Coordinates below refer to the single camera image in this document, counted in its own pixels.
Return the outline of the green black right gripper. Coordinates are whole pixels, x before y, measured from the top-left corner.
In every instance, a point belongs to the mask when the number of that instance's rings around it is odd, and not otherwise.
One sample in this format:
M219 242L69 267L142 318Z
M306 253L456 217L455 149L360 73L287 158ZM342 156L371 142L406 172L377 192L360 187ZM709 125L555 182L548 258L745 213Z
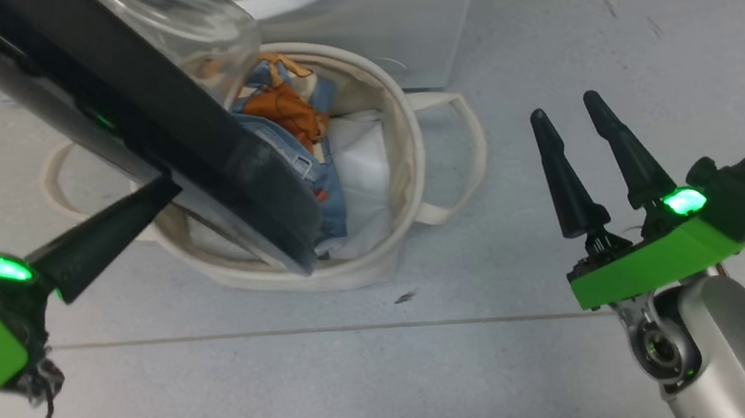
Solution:
M611 147L628 186L631 207L640 209L662 200L664 215L676 224L637 244L606 231L611 221L608 210L590 197L567 160L563 139L549 116L544 110L534 111L532 132L562 236L587 235L588 254L569 273L580 308L595 310L665 288L745 250L745 239L734 240L705 222L708 197L690 186L676 188L599 92L584 92L583 102L595 130Z

